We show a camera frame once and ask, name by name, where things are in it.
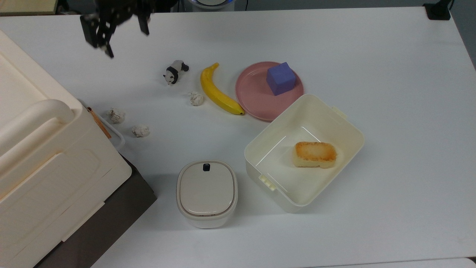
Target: lidded container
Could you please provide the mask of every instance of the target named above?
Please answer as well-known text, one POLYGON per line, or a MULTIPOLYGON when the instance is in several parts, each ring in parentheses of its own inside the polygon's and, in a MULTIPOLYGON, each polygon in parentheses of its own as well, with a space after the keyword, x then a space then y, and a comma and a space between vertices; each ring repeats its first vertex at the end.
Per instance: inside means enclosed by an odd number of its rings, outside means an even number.
POLYGON ((220 227, 230 218, 238 200, 235 173, 222 161, 186 165, 177 180, 177 206, 191 225, 220 227))

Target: toasted bread slice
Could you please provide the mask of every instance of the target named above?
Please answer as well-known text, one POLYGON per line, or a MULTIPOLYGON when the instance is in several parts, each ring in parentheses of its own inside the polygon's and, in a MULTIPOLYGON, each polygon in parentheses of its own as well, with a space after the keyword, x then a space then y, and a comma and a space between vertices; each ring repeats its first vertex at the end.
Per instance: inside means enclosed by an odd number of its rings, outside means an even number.
POLYGON ((330 168, 336 163, 337 152, 332 144, 298 142, 294 146, 293 164, 298 167, 330 168))

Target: open storage box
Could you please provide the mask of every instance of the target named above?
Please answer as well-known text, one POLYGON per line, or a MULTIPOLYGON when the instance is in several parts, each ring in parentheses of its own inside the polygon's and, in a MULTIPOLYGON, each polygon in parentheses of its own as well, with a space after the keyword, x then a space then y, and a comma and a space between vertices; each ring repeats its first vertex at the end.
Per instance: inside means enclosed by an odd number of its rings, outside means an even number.
POLYGON ((246 170, 286 212, 314 200, 364 145, 364 135, 314 95, 290 105, 245 148, 246 170), (295 167, 293 147, 301 141, 332 144, 338 153, 332 168, 295 167))

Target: black device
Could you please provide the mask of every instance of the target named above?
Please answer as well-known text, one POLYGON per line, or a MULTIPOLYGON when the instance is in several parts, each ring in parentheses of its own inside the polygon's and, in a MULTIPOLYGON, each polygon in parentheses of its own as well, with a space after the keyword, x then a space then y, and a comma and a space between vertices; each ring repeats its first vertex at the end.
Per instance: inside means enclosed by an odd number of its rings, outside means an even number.
POLYGON ((97 13, 80 17, 84 38, 94 48, 101 48, 113 58, 109 43, 116 27, 136 15, 140 30, 149 35, 147 23, 156 11, 155 0, 95 0, 97 13))
POLYGON ((430 20, 434 21, 449 21, 451 15, 449 14, 449 10, 453 6, 451 3, 451 7, 448 9, 448 5, 450 2, 454 2, 454 0, 441 0, 436 4, 423 4, 426 9, 426 14, 430 20))

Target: blue foam cube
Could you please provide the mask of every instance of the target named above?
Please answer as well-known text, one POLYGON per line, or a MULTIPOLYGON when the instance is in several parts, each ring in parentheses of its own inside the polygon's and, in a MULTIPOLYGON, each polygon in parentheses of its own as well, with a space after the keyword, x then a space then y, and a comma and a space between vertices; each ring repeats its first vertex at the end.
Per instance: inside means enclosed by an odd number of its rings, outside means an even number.
POLYGON ((288 63, 282 63, 268 69, 266 74, 266 82, 271 88, 273 94, 278 96, 284 92, 288 92, 294 88, 296 76, 293 70, 288 66, 288 63))

